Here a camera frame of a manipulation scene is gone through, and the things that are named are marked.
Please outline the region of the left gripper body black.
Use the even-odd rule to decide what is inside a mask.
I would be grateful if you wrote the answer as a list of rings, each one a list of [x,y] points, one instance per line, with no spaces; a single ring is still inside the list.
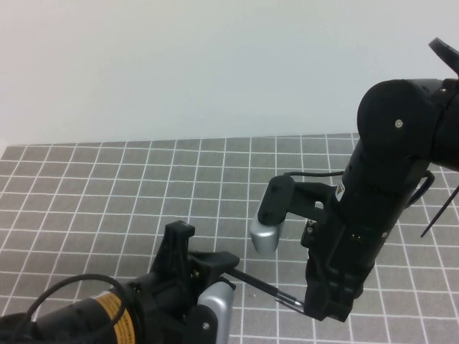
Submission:
[[[167,224],[149,273],[128,283],[136,343],[211,343],[212,308],[202,295],[212,284],[191,276],[189,240],[195,227]]]

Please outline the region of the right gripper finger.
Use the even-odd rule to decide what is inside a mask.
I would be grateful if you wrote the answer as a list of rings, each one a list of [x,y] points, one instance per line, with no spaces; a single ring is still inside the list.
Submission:
[[[306,265],[306,282],[303,312],[313,319],[324,320],[328,317],[328,282],[322,267],[314,257],[310,257]]]
[[[345,275],[343,279],[328,282],[327,317],[345,321],[354,306],[354,300],[363,292],[363,279]]]

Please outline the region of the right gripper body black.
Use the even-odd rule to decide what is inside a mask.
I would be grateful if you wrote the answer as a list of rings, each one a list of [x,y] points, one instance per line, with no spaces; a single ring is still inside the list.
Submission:
[[[302,245],[314,257],[327,282],[345,275],[367,279],[378,253],[397,221],[394,210],[307,210]]]

